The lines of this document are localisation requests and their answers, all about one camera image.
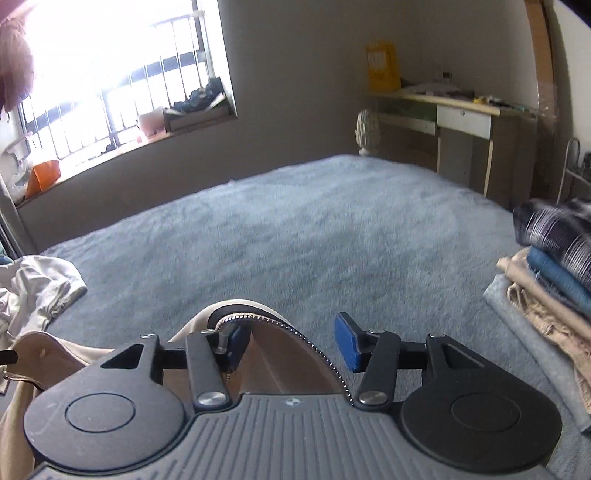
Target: blue gripper pad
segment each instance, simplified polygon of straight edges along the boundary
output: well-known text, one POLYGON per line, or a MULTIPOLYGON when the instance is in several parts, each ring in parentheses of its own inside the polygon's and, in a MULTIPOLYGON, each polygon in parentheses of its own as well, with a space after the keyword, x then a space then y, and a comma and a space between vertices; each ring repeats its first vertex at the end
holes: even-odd
POLYGON ((349 316, 341 312, 335 317, 335 341, 347 368, 354 373, 365 371, 371 353, 365 347, 366 333, 349 316))

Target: black and white plaid cloth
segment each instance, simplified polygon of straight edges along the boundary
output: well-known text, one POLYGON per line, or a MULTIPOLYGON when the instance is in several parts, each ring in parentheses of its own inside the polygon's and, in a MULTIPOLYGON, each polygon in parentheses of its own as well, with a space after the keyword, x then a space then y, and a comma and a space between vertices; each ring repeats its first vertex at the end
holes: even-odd
POLYGON ((529 200, 513 210, 515 239, 546 252, 591 291, 591 202, 529 200))

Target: bed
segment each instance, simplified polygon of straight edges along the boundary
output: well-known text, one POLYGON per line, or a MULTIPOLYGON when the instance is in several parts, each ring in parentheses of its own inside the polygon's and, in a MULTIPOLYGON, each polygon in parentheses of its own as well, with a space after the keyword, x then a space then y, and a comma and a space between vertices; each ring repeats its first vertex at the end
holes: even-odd
MULTIPOLYGON (((444 332, 546 393, 563 435, 549 464, 591 475, 582 436, 534 358, 485 303, 496 260, 519 249, 511 215, 428 170, 338 156, 224 184, 48 249, 88 293, 48 331, 90 346, 163 339, 219 300, 246 298, 290 319, 337 363, 332 320, 423 340, 444 332)), ((420 385, 399 375, 397 396, 420 385)))

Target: blue folded garment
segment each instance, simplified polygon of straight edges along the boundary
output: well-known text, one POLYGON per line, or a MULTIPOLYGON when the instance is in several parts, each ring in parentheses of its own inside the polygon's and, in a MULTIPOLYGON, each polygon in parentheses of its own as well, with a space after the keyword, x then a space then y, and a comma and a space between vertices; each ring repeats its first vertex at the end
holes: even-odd
POLYGON ((581 312, 591 317, 591 293, 568 271, 536 247, 530 248, 527 263, 560 290, 581 312))

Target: silver bolt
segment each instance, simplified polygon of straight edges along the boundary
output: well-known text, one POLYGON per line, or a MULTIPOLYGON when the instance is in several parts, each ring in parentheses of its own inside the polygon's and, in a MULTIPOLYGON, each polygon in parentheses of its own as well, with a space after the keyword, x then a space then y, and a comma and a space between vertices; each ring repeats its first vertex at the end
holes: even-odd
POLYGON ((384 405, 388 401, 388 396, 379 390, 368 390, 359 396, 359 401, 363 405, 376 407, 378 405, 384 405))
POLYGON ((205 392, 199 395, 197 401, 204 407, 219 407, 228 398, 222 392, 205 392))

